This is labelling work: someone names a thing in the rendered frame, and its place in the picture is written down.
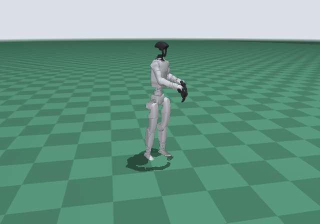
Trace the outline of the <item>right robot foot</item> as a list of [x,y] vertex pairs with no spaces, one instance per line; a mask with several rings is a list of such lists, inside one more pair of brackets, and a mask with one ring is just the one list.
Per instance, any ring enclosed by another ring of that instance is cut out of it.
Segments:
[[154,158],[151,156],[151,154],[148,153],[148,155],[146,155],[146,152],[144,153],[144,156],[149,159],[149,160],[154,160]]

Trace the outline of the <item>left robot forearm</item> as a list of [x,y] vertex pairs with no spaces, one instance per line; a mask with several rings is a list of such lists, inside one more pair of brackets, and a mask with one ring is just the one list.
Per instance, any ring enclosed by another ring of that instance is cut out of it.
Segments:
[[[172,75],[172,74],[171,74]],[[172,77],[171,77],[171,81],[172,82],[175,82],[175,83],[177,83],[177,84],[179,84],[179,85],[181,85],[181,83],[180,83],[180,81],[183,81],[184,82],[184,80],[181,80],[181,79],[179,79],[179,78],[177,78],[177,77],[175,77],[175,76],[173,76],[172,75]],[[185,83],[185,82],[184,82]]]

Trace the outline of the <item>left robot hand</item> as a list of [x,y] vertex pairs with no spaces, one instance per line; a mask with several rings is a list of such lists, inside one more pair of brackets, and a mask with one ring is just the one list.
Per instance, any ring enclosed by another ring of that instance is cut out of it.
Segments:
[[183,90],[185,90],[185,95],[186,95],[186,97],[187,97],[188,92],[187,92],[186,84],[183,82],[183,80],[180,81],[180,84],[181,84],[181,86],[183,87]]

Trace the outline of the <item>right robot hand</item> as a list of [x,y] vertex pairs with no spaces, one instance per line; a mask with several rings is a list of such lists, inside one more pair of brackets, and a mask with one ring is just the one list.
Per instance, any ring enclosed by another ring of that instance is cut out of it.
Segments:
[[186,94],[185,94],[184,89],[182,88],[182,90],[181,90],[181,89],[178,88],[177,91],[181,94],[182,102],[184,102],[185,99],[186,99]]

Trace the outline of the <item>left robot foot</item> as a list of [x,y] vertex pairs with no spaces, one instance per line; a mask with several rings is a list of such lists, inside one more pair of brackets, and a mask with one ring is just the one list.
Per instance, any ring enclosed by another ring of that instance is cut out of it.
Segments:
[[167,157],[169,157],[169,156],[172,155],[172,154],[168,153],[168,152],[165,151],[165,150],[163,150],[163,151],[158,150],[158,152],[161,153],[161,154],[164,155],[164,156],[167,156]]

